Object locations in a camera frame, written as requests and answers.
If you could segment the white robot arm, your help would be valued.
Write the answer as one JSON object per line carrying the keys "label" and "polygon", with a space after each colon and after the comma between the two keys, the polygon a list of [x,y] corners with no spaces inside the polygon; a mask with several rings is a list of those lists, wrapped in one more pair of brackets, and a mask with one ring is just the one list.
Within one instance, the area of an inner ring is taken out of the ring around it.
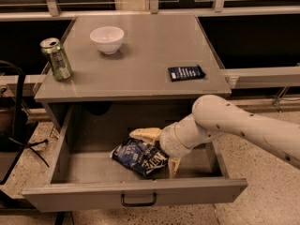
{"label": "white robot arm", "polygon": [[192,113],[165,128],[137,128],[134,139],[159,143],[169,156],[170,176],[174,177],[181,158],[202,143],[210,143],[228,133],[245,139],[264,151],[300,168],[300,125],[246,112],[215,95],[199,97]]}

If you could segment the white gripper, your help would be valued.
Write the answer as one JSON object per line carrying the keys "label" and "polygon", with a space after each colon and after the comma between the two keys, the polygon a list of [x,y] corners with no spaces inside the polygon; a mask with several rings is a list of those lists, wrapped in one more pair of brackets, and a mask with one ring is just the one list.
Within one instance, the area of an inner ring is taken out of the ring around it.
{"label": "white gripper", "polygon": [[169,176],[174,178],[178,171],[182,157],[191,152],[186,148],[176,135],[177,122],[166,126],[164,129],[159,127],[137,128],[129,133],[131,138],[142,140],[146,143],[159,141],[160,148],[170,157],[168,160]]}

